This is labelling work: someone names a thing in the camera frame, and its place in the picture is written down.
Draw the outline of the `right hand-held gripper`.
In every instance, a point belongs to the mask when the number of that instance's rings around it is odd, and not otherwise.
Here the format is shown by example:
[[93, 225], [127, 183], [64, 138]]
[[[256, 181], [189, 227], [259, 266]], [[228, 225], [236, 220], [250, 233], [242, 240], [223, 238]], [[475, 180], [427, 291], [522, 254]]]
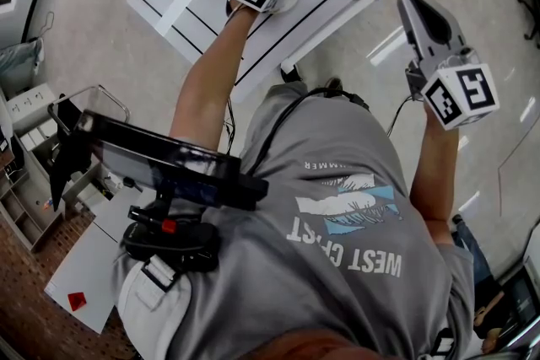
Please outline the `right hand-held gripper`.
[[[435, 0], [397, 0], [408, 43], [416, 55], [406, 69], [414, 100], [425, 102], [449, 131], [480, 121], [500, 108], [489, 65], [465, 47], [455, 16]], [[451, 50], [459, 51], [443, 61]], [[425, 76], [422, 70], [434, 70]]]

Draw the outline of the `small red object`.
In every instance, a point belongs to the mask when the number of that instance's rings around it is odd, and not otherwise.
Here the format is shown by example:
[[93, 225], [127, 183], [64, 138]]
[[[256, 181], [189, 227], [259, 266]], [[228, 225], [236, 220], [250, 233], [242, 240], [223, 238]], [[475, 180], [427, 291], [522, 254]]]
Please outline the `small red object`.
[[67, 299], [73, 312], [78, 311], [87, 304], [86, 297], [82, 292], [69, 293]]

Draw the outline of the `black chair with metal frame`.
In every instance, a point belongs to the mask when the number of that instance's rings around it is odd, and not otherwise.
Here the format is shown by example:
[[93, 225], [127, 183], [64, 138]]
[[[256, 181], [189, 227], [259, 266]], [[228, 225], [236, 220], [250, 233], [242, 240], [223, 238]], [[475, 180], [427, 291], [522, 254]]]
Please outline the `black chair with metal frame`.
[[58, 210], [60, 200], [71, 175], [84, 172], [91, 164], [90, 151], [73, 132], [85, 110], [128, 123], [131, 112], [114, 94], [97, 84], [80, 89], [70, 95], [61, 94], [47, 106], [48, 115], [57, 124], [59, 150], [52, 160], [49, 181], [51, 204]]

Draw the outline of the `white drawer cabinet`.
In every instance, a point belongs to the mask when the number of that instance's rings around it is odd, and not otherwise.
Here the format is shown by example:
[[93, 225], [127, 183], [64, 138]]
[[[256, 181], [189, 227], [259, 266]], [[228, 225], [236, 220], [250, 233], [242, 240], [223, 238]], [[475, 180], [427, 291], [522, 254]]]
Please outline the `white drawer cabinet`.
[[55, 100], [56, 95], [43, 83], [7, 101], [13, 132], [27, 151], [46, 140], [40, 126], [50, 120], [47, 107]]

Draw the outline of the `grey plastic bag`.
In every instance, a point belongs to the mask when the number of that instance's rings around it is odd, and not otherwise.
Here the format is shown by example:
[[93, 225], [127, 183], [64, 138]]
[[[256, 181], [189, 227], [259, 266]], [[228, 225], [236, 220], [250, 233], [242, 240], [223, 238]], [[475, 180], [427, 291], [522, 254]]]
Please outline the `grey plastic bag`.
[[34, 88], [44, 58], [41, 37], [0, 50], [0, 90], [6, 100]]

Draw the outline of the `person's left forearm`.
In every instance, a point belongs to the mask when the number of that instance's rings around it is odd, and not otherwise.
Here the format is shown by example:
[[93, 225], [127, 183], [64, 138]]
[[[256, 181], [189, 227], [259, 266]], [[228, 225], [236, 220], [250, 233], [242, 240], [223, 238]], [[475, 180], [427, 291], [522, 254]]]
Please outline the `person's left forearm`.
[[259, 13], [237, 7], [229, 21], [186, 75], [171, 122], [170, 136], [216, 151], [225, 111], [247, 36]]

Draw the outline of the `person's grey printed t-shirt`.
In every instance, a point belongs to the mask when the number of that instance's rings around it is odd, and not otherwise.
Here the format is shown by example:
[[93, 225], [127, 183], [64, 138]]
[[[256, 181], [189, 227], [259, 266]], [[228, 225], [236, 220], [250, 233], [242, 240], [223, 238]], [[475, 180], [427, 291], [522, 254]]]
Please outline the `person's grey printed t-shirt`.
[[255, 211], [202, 218], [221, 238], [218, 267], [168, 292], [121, 250], [112, 290], [143, 357], [234, 360], [299, 330], [328, 330], [385, 356], [419, 360], [441, 335], [459, 360], [473, 335], [473, 258], [436, 244], [411, 204], [399, 158], [375, 117], [301, 82], [256, 110], [242, 169], [267, 181]]

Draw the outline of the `grey desk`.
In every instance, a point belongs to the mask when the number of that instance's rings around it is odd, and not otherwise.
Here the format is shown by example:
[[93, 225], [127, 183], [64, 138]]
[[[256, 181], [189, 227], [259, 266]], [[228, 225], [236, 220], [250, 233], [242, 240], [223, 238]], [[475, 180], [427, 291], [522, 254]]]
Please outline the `grey desk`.
[[[118, 244], [127, 226], [131, 206], [144, 207], [155, 198], [155, 191], [148, 188], [124, 188], [112, 199], [95, 195], [90, 199], [94, 220], [53, 274], [45, 293], [72, 317], [93, 332], [100, 334], [105, 327], [113, 305], [111, 274], [113, 260], [117, 257]], [[73, 312], [68, 294], [82, 292], [87, 304]]]

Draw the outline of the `grey shelf unit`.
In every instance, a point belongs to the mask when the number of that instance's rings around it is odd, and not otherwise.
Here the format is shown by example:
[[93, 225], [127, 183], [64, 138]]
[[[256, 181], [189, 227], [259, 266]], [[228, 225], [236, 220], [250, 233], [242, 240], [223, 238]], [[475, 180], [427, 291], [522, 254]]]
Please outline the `grey shelf unit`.
[[64, 213], [63, 201], [52, 204], [49, 175], [13, 135], [0, 153], [0, 216], [26, 249], [35, 251]]

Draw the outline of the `black body-worn monitor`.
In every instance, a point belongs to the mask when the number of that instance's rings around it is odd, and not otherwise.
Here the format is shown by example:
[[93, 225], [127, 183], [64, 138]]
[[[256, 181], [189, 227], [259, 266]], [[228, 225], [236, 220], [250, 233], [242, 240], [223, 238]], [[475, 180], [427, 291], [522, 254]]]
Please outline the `black body-worn monitor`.
[[115, 175], [206, 207], [252, 211], [265, 180], [240, 172], [240, 159], [86, 110], [73, 130]]

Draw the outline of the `black monitor mount clamp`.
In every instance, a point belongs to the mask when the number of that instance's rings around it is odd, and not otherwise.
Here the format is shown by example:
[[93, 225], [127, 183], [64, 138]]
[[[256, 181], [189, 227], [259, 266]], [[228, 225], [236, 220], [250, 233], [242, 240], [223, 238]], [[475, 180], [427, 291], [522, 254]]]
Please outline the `black monitor mount clamp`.
[[158, 256], [179, 271], [209, 272], [219, 263], [219, 232], [196, 215], [171, 217], [170, 207], [151, 203], [148, 207], [131, 206], [122, 244], [134, 260], [148, 261]]

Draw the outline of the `person's right forearm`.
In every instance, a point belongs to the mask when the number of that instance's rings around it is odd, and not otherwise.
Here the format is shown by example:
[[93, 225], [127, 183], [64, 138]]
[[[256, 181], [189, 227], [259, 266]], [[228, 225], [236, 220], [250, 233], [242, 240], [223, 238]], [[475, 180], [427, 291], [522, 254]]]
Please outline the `person's right forearm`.
[[448, 221], [454, 203], [459, 131], [447, 131], [424, 104], [426, 125], [409, 199], [436, 244], [452, 244]]

